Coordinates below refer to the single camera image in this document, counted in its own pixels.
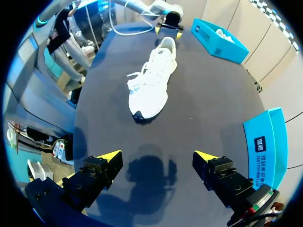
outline shoelace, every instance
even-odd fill
[[[136,90],[143,85],[156,86],[161,82],[161,77],[165,70],[165,63],[169,62],[169,59],[161,59],[161,63],[156,62],[146,62],[142,66],[141,72],[134,72],[132,74],[128,74],[128,77],[136,76],[134,79],[130,79],[127,82],[129,90]]]

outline white object in box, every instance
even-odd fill
[[[48,165],[41,164],[40,162],[31,162],[29,159],[27,160],[27,165],[34,179],[40,178],[42,181],[44,181],[47,177],[49,177],[51,180],[53,180],[53,172]]]

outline logo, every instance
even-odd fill
[[[255,138],[254,142],[255,142],[255,151],[256,152],[266,151],[265,136]]]

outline white sneaker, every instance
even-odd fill
[[[167,83],[176,67],[175,41],[165,37],[151,51],[149,61],[143,65],[141,72],[127,75],[137,75],[127,82],[130,90],[128,105],[135,119],[149,119],[162,110],[168,99]]]
[[[222,39],[226,39],[227,41],[231,42],[231,43],[235,43],[232,40],[231,36],[226,36],[226,34],[223,33],[222,29],[217,29],[216,33],[222,38]]]

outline blue sign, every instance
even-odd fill
[[[288,145],[281,108],[267,110],[243,124],[248,156],[249,177],[254,189],[267,184],[277,189],[287,169]]]

